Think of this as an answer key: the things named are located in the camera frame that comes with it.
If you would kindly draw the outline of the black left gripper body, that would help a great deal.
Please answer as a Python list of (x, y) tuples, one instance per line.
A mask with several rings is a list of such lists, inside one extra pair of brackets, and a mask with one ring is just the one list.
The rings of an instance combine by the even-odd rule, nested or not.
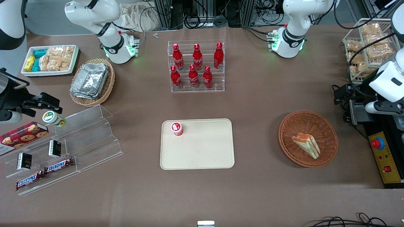
[(350, 91), (348, 100), (355, 100), (356, 102), (362, 102), (364, 105), (375, 101), (375, 91), (370, 87), (370, 82), (375, 79), (375, 74), (368, 75), (365, 80), (358, 86), (355, 86), (352, 82), (350, 74), (347, 74), (348, 82), (350, 84)]

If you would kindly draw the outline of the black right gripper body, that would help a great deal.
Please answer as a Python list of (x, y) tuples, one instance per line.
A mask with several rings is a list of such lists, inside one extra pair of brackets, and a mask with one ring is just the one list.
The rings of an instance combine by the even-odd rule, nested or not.
[(32, 98), (32, 95), (27, 90), (29, 82), (19, 79), (6, 72), (5, 68), (0, 69), (1, 74), (1, 110), (11, 110), (20, 107), (25, 101)]

